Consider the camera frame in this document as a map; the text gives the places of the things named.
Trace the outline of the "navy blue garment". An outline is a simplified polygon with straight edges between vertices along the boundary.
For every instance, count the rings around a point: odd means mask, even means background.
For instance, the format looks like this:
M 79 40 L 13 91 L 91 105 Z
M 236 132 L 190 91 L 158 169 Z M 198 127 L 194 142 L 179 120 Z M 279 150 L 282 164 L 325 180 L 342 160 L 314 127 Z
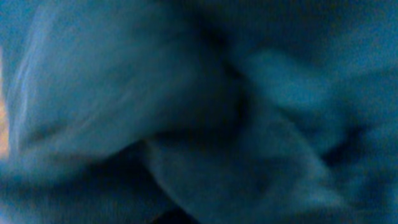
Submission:
M 6 223 L 397 222 L 396 1 L 2 1 Z

